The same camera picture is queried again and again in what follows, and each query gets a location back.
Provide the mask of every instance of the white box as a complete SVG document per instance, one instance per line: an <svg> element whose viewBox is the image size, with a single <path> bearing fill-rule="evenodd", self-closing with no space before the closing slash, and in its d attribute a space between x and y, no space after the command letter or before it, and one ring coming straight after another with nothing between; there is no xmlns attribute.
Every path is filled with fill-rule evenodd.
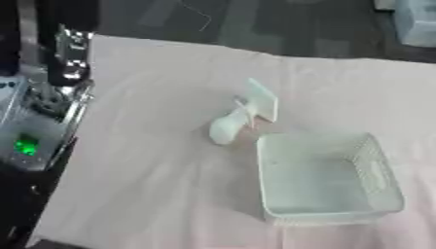
<svg viewBox="0 0 436 249"><path fill-rule="evenodd" d="M394 20L402 44L436 47L436 1L397 0Z"/></svg>
<svg viewBox="0 0 436 249"><path fill-rule="evenodd" d="M374 0L376 10L393 11L395 9L395 0Z"/></svg>
<svg viewBox="0 0 436 249"><path fill-rule="evenodd" d="M371 134L270 134L257 148L265 217L275 226L368 223L404 208Z"/></svg>

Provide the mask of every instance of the white brush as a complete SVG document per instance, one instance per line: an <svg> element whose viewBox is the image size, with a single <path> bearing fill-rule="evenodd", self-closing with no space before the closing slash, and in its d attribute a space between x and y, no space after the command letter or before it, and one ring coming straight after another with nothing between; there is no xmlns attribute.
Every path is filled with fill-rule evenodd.
<svg viewBox="0 0 436 249"><path fill-rule="evenodd" d="M248 79L248 86L249 90L243 97L246 103L237 101L238 108L211 124L209 136L216 144L232 143L245 125L253 127L256 116L272 123L277 120L277 97L254 79Z"/></svg>

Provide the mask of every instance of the bulb-shaped handle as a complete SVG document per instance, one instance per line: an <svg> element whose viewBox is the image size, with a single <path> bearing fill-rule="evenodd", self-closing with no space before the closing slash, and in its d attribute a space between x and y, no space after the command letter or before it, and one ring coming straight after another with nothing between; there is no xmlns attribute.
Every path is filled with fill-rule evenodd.
<svg viewBox="0 0 436 249"><path fill-rule="evenodd" d="M209 136L216 144L230 144L255 115L254 106L239 107L228 116L215 120L210 126Z"/></svg>

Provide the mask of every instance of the green light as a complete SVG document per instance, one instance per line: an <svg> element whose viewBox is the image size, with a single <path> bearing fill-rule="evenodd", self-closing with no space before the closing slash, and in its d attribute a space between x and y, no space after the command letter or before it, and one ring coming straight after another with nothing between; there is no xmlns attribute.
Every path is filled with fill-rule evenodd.
<svg viewBox="0 0 436 249"><path fill-rule="evenodd" d="M27 156L35 156L38 149L38 139L26 134L21 134L15 143L15 149Z"/></svg>

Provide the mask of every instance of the floor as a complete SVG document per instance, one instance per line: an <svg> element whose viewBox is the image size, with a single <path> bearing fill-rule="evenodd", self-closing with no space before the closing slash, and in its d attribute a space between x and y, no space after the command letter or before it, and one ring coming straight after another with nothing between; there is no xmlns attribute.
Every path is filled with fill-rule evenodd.
<svg viewBox="0 0 436 249"><path fill-rule="evenodd" d="M99 33L287 56L436 62L435 49L398 43L390 15L375 12L371 0L106 0ZM32 248L77 249L49 241Z"/></svg>

